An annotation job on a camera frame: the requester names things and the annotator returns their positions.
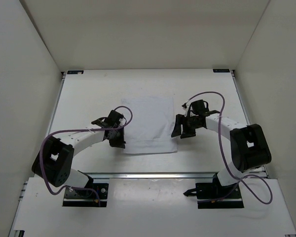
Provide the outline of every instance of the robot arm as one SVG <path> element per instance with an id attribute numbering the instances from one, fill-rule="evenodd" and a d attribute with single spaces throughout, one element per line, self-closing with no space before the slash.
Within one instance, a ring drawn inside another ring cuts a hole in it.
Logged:
<path id="1" fill-rule="evenodd" d="M 87 127 L 93 128 L 118 128 L 122 126 L 124 116 L 112 110 L 108 117 L 99 118 Z M 69 134 L 65 137 L 50 137 L 43 149 L 44 170 L 47 180 L 55 187 L 68 185 L 70 187 L 89 188 L 92 187 L 93 179 L 88 175 L 71 169 L 75 155 L 95 143 L 109 140 L 111 147 L 125 148 L 124 129 L 107 131 L 89 131 Z M 32 172 L 42 177 L 39 155 L 37 155 Z"/>
<path id="2" fill-rule="evenodd" d="M 198 100 L 184 104 L 182 107 L 185 109 L 185 114 L 176 115 L 172 137 L 179 135 L 181 138 L 194 137 L 196 136 L 195 130 L 201 127 L 218 132 L 219 112 L 209 111 L 206 101 Z M 230 140 L 232 162 L 228 164 L 228 167 L 234 176 L 242 178 L 247 170 L 271 162 L 271 153 L 259 125 L 240 124 L 222 117 L 221 135 Z M 219 172 L 217 177 L 222 186 L 237 182 L 227 174 L 226 168 Z"/>

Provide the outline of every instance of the white cloth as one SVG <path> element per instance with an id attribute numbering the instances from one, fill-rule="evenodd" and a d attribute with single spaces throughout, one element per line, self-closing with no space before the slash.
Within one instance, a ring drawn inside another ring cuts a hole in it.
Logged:
<path id="1" fill-rule="evenodd" d="M 171 153 L 177 142 L 171 138 L 175 124 L 172 97 L 139 97 L 122 99 L 122 105 L 133 112 L 132 122 L 125 127 L 127 154 Z"/>

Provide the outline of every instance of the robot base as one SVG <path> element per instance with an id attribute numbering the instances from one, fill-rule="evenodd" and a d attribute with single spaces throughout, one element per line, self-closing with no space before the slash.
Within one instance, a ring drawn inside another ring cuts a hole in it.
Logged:
<path id="1" fill-rule="evenodd" d="M 92 188 L 99 194 L 101 207 L 106 207 L 109 194 L 109 184 L 93 183 Z M 99 202 L 96 200 L 96 196 L 93 192 L 90 192 L 86 196 L 80 196 L 74 190 L 70 192 L 67 188 L 64 194 L 63 206 L 99 207 Z"/>
<path id="2" fill-rule="evenodd" d="M 225 197 L 223 200 L 215 202 L 202 202 L 202 200 L 221 198 L 227 195 L 232 186 L 219 187 L 213 183 L 196 183 L 196 196 L 198 199 L 198 209 L 229 209 L 229 208 L 244 208 L 239 185 L 235 190 Z"/>

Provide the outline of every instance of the black clamp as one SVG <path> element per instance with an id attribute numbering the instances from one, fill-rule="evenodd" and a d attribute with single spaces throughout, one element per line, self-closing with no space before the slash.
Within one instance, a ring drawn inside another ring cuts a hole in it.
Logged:
<path id="1" fill-rule="evenodd" d="M 186 103 L 182 105 L 184 109 L 187 109 Z M 197 100 L 190 104 L 187 109 L 187 115 L 176 115 L 176 123 L 171 134 L 171 137 L 180 136 L 180 138 L 195 137 L 196 129 L 205 127 L 205 118 L 212 114 L 219 114 L 218 111 L 209 111 L 208 103 L 204 100 Z"/>
<path id="2" fill-rule="evenodd" d="M 98 125 L 101 128 L 118 128 L 120 121 L 124 118 L 119 112 L 112 110 L 107 117 L 98 118 L 91 122 L 93 125 Z M 111 147 L 118 147 L 125 149 L 124 128 L 119 130 L 108 130 L 104 133 L 104 139 L 108 139 Z"/>

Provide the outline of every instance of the white table surface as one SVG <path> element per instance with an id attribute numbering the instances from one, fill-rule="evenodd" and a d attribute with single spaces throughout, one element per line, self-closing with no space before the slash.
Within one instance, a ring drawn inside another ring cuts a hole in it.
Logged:
<path id="1" fill-rule="evenodd" d="M 107 116 L 125 97 L 172 96 L 175 114 L 182 114 L 181 105 L 188 98 L 209 90 L 225 96 L 225 116 L 246 123 L 230 73 L 168 69 L 90 70 L 81 75 L 66 75 L 51 130 L 85 128 L 91 121 Z M 210 110 L 220 110 L 219 96 L 204 95 L 198 99 L 201 98 L 208 101 Z M 139 156 L 125 155 L 105 141 L 78 154 L 72 167 L 82 172 L 109 173 L 218 172 L 223 168 L 217 133 L 202 128 L 197 130 L 196 137 L 177 141 L 176 153 Z M 223 146 L 226 158 L 231 160 L 230 142 L 223 139 Z"/>
<path id="2" fill-rule="evenodd" d="M 14 230 L 24 237 L 284 237 L 296 231 L 277 180 L 270 205 L 259 203 L 240 185 L 245 208 L 197 209 L 182 193 L 193 179 L 110 179 L 106 208 L 63 207 L 63 192 L 51 195 L 41 178 L 30 178 Z M 248 185 L 263 199 L 261 180 Z"/>

